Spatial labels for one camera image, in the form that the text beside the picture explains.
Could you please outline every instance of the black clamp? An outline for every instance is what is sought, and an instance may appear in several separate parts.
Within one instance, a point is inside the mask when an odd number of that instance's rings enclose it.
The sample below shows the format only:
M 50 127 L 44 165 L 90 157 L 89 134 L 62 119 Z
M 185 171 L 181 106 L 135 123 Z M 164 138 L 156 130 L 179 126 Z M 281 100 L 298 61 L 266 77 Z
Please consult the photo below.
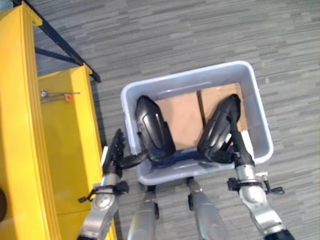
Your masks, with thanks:
M 278 194 L 278 195 L 285 194 L 285 191 L 283 190 L 283 188 L 281 186 L 271 188 L 269 181 L 265 180 L 263 182 L 266 187 L 265 194 Z M 227 185 L 228 185 L 229 191 L 236 191 L 238 193 L 239 193 L 240 188 L 244 187 L 244 186 L 259 186 L 260 188 L 263 189 L 263 184 L 259 181 L 241 182 L 241 181 L 235 179 L 234 177 L 231 177 L 228 179 Z
M 241 187 L 244 186 L 259 186 L 262 188 L 262 183 L 259 181 L 240 182 L 239 180 L 231 177 L 227 181 L 229 191 L 239 192 Z
M 112 189 L 112 192 L 110 192 L 110 193 L 99 192 L 101 190 L 106 190 L 106 189 Z M 84 203 L 85 201 L 92 202 L 93 198 L 91 198 L 91 197 L 92 197 L 92 195 L 95 195 L 95 194 L 112 194 L 115 196 L 120 196 L 120 195 L 128 194 L 128 193 L 129 193 L 128 183 L 126 181 L 121 181 L 121 182 L 118 182 L 116 185 L 105 185 L 105 186 L 95 187 L 90 191 L 88 196 L 80 197 L 78 199 L 78 202 L 79 203 Z

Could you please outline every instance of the metal forearm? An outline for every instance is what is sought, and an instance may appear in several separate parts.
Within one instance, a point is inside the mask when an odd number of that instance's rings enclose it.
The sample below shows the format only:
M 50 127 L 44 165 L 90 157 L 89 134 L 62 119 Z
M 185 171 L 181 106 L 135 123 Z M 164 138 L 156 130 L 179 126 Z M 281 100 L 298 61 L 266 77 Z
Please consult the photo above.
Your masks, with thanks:
M 239 196 L 249 209 L 250 216 L 263 236 L 285 230 L 282 220 L 267 201 L 264 189 L 258 183 L 254 165 L 240 165 L 235 169 L 240 184 Z
M 101 186 L 115 186 L 119 180 L 117 174 L 109 173 L 102 179 Z M 104 240 L 119 208 L 119 202 L 112 188 L 98 190 L 95 194 L 91 210 L 82 225 L 80 236 Z

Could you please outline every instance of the black wheel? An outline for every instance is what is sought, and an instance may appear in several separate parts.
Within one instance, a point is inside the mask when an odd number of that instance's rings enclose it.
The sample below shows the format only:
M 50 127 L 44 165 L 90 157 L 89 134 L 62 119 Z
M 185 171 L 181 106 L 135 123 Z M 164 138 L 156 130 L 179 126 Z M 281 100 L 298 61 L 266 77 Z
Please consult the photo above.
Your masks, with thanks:
M 189 204 L 190 211 L 194 211 L 195 210 L 195 208 L 194 208 L 194 200 L 192 198 L 192 194 L 191 193 L 188 195 L 188 204 Z
M 158 220 L 160 218 L 158 203 L 154 203 L 154 216 L 155 220 Z
M 5 193 L 0 189 L 0 222 L 5 218 L 7 213 L 7 199 Z
M 157 185 L 147 186 L 147 191 L 155 193 L 156 192 L 156 186 Z

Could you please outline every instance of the caster wheel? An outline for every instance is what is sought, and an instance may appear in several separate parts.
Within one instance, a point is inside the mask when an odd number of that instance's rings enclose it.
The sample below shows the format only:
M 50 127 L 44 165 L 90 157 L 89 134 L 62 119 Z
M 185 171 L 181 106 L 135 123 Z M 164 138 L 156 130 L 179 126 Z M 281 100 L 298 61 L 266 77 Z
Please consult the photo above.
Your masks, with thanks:
M 194 208 L 194 200 L 192 198 L 192 194 L 191 193 L 188 195 L 188 204 L 189 204 L 190 211 L 194 211 L 195 210 L 195 208 Z
M 158 203 L 154 203 L 154 216 L 155 220 L 158 220 L 160 218 Z
M 156 192 L 156 186 L 157 185 L 147 186 L 147 191 L 155 193 Z

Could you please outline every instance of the black cable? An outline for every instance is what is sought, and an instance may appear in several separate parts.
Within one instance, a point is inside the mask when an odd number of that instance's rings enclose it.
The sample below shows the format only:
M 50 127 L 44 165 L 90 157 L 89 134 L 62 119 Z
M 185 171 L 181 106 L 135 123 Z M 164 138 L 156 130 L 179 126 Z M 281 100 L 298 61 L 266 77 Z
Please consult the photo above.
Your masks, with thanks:
M 265 194 L 277 194 L 277 195 L 285 194 L 285 190 L 282 188 L 282 186 L 271 188 L 268 180 L 263 181 L 263 182 L 266 187 Z

